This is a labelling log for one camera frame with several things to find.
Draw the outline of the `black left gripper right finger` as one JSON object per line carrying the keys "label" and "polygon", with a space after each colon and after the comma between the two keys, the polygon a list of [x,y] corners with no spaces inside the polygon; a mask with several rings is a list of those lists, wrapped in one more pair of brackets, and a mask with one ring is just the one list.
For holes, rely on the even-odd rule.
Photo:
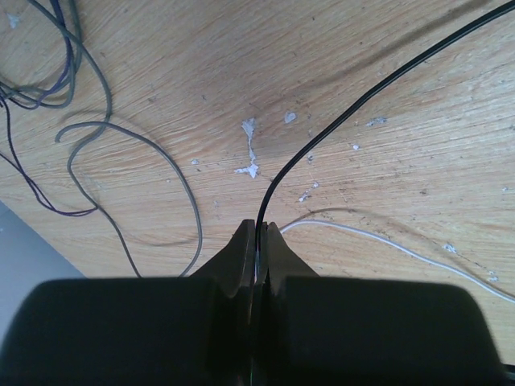
{"label": "black left gripper right finger", "polygon": [[455,285],[321,277],[275,224],[257,228],[267,279],[259,363],[269,385],[511,385],[473,297]]}

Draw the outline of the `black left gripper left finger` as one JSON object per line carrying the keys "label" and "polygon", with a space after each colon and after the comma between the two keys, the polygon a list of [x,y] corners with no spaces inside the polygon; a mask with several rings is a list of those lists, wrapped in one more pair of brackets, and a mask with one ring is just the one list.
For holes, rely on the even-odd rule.
{"label": "black left gripper left finger", "polygon": [[254,223],[188,277],[37,285],[1,347],[4,385],[250,385]]}

